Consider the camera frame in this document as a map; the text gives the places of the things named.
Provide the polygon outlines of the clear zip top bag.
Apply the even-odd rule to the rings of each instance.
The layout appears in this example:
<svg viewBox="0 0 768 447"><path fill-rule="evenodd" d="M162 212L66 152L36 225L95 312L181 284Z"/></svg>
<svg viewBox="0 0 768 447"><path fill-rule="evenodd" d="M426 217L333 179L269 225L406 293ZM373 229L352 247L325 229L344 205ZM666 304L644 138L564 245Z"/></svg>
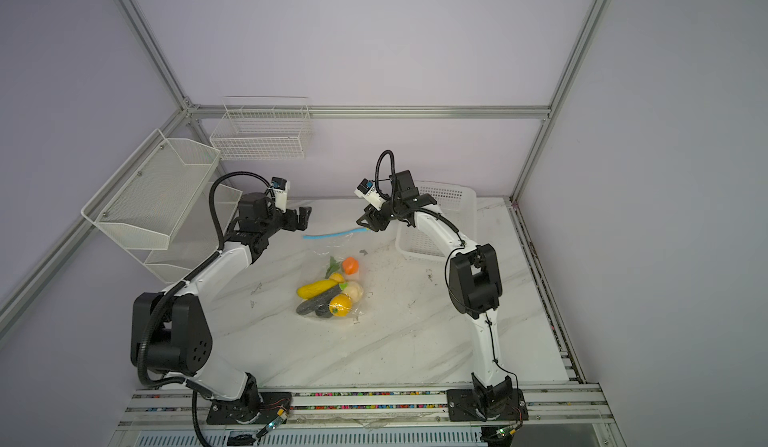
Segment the clear zip top bag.
<svg viewBox="0 0 768 447"><path fill-rule="evenodd" d="M303 236L306 250L296 288L298 316L341 320L361 313L367 239L363 228Z"/></svg>

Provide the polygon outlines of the black round food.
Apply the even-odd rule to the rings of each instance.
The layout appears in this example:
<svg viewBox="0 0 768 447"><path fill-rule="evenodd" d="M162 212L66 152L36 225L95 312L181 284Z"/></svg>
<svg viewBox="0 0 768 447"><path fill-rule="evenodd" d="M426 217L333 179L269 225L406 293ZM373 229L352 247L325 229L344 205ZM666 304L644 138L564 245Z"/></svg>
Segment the black round food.
<svg viewBox="0 0 768 447"><path fill-rule="evenodd" d="M320 305L315 310L315 315L319 318L333 318L334 314L331 312L330 304Z"/></svg>

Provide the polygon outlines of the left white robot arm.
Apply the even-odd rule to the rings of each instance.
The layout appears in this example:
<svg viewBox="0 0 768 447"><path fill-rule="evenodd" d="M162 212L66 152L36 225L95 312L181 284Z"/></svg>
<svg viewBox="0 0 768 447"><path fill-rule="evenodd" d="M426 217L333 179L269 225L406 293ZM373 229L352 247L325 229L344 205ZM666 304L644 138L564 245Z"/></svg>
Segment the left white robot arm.
<svg viewBox="0 0 768 447"><path fill-rule="evenodd" d="M215 351L201 296L218 293L254 264L275 234L307 229L312 208L290 209L286 199L284 193L248 194L226 227L213 215L214 252L175 285L135 299L130 358L142 386L180 384L225 402L244 397L253 377Z"/></svg>

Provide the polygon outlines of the yellow lemon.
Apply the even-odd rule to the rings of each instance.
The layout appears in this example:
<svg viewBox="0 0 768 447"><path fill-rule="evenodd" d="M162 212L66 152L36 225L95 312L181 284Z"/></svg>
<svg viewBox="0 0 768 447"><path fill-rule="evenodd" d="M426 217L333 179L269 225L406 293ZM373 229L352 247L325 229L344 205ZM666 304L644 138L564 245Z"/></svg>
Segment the yellow lemon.
<svg viewBox="0 0 768 447"><path fill-rule="evenodd" d="M346 317L353 309L354 301L346 294L336 295L329 303L329 312L334 317Z"/></svg>

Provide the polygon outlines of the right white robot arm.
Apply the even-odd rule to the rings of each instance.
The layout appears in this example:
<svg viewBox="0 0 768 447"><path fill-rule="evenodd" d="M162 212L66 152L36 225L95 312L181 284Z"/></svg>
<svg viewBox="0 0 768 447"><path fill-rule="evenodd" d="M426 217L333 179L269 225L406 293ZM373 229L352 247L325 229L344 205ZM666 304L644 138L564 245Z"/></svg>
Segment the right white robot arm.
<svg viewBox="0 0 768 447"><path fill-rule="evenodd" d="M517 376L501 366L498 309L503 294L496 250L464 234L442 212L437 201L422 194L408 171L389 177L391 192L384 194L379 178L364 179L355 190L365 200L364 214L357 225L381 232L398 221L426 235L445 255L444 281L451 303L471 318L473 357L471 374L475 408L485 419L499 416L517 402Z"/></svg>

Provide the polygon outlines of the orange tangerine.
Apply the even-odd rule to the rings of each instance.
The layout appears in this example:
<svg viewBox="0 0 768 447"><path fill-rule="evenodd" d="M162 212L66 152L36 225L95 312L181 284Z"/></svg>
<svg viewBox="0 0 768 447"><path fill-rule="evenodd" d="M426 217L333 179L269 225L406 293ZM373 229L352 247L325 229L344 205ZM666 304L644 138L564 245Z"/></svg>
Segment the orange tangerine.
<svg viewBox="0 0 768 447"><path fill-rule="evenodd" d="M347 257L342 261L341 264L342 272L346 276L352 276L359 272L360 270L360 264L359 261L353 257Z"/></svg>

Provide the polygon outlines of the beige potato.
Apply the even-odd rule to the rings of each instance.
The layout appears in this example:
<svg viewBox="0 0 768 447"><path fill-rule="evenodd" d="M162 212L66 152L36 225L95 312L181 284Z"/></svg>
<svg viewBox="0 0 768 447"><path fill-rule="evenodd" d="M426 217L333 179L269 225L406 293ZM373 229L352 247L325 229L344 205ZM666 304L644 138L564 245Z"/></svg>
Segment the beige potato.
<svg viewBox="0 0 768 447"><path fill-rule="evenodd" d="M364 289L356 281L346 282L341 284L340 287L342 288L342 293L349 297L353 304L357 304L363 298Z"/></svg>

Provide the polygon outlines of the yellow corn cob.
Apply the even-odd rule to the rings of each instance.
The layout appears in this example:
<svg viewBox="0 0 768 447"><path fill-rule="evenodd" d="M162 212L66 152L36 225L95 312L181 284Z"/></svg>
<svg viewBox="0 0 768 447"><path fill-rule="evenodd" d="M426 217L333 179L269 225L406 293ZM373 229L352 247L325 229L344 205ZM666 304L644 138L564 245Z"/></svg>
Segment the yellow corn cob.
<svg viewBox="0 0 768 447"><path fill-rule="evenodd" d="M305 285L300 287L296 294L299 298L304 300L312 299L329 289L335 287L338 284L338 281L333 279L323 279L317 282L313 282L311 284Z"/></svg>

